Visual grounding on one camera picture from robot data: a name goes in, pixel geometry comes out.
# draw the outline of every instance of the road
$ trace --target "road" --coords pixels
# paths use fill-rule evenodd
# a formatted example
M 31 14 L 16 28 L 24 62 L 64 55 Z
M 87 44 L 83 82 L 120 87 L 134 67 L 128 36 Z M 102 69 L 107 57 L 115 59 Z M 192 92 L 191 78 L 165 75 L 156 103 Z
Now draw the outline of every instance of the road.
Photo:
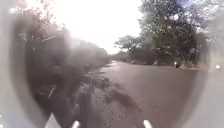
M 173 128 L 191 115 L 207 73 L 113 62 L 89 76 L 79 90 L 84 128 L 142 128 L 143 120 Z

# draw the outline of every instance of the bright sky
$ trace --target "bright sky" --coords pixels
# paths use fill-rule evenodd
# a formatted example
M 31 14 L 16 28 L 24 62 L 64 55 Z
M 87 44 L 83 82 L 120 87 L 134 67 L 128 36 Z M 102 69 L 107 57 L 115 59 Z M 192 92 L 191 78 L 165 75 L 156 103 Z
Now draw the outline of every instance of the bright sky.
M 141 0 L 53 0 L 53 13 L 74 37 L 116 53 L 113 43 L 121 36 L 138 36 Z

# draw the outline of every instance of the asphalt road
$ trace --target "asphalt road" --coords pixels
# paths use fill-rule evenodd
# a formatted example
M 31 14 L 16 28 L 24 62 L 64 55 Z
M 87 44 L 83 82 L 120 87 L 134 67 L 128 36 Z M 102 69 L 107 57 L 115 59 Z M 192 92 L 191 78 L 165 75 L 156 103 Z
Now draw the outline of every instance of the asphalt road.
M 208 73 L 113 62 L 80 89 L 84 128 L 180 127 L 189 120 Z

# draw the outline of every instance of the distant vehicle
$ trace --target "distant vehicle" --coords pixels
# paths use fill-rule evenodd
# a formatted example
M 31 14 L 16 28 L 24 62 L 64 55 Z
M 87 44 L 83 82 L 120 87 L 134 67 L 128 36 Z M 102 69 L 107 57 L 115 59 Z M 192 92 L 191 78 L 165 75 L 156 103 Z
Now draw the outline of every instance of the distant vehicle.
M 221 70 L 221 65 L 219 65 L 219 64 L 215 65 L 215 69 L 216 70 Z
M 181 63 L 178 63 L 178 62 L 174 61 L 174 67 L 175 68 L 180 68 L 180 65 L 181 65 Z

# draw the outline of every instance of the tree canopy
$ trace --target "tree canopy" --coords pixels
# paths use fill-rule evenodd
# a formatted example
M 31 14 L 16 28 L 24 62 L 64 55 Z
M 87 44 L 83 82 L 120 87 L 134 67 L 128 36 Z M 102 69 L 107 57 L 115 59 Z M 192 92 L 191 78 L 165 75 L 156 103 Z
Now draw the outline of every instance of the tree canopy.
M 142 55 L 151 54 L 153 58 L 149 58 L 159 63 L 180 61 L 196 64 L 205 59 L 203 56 L 208 53 L 209 37 L 204 32 L 212 21 L 212 14 L 208 18 L 202 14 L 202 10 L 208 8 L 212 1 L 207 0 L 205 3 L 143 0 L 139 7 L 143 14 L 139 19 L 139 37 L 121 37 L 115 45 L 132 51 L 130 53 L 138 47 L 138 51 L 142 49 Z
M 85 72 L 108 63 L 107 52 L 91 42 L 71 37 L 65 26 L 51 22 L 52 18 L 40 10 L 18 9 L 11 16 L 14 19 L 13 67 L 24 66 L 21 69 L 25 69 L 27 85 L 45 114 L 53 112 L 61 127 L 70 127 L 73 113 L 69 109 L 74 106 L 57 100 L 57 105 L 68 110 L 61 115 L 50 105 L 53 102 L 48 94 L 57 86 L 58 90 L 61 89 L 60 95 L 69 95 L 68 90 L 79 86 L 77 81 L 81 81 Z M 66 94 L 63 98 L 67 100 L 72 96 Z

